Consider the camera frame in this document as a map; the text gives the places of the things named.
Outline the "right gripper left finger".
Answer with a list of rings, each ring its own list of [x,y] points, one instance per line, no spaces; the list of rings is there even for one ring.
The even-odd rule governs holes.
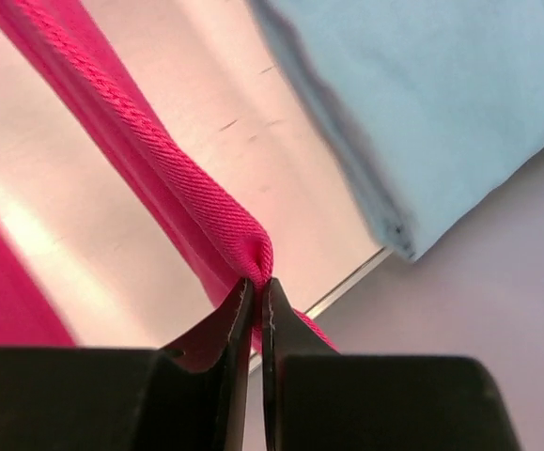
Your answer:
[[[0,450],[239,450],[254,289],[159,349],[0,348]]]

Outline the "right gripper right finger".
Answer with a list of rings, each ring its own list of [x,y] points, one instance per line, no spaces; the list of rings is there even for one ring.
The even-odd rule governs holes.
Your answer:
[[[262,295],[270,450],[518,450],[498,386],[477,360],[352,355],[293,311],[273,278]]]

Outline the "pink trousers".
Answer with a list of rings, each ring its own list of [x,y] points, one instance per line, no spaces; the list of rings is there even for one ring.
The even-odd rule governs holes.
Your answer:
[[[272,278],[272,242],[186,155],[83,4],[0,1],[0,30],[39,72],[131,187],[214,304],[240,278]]]

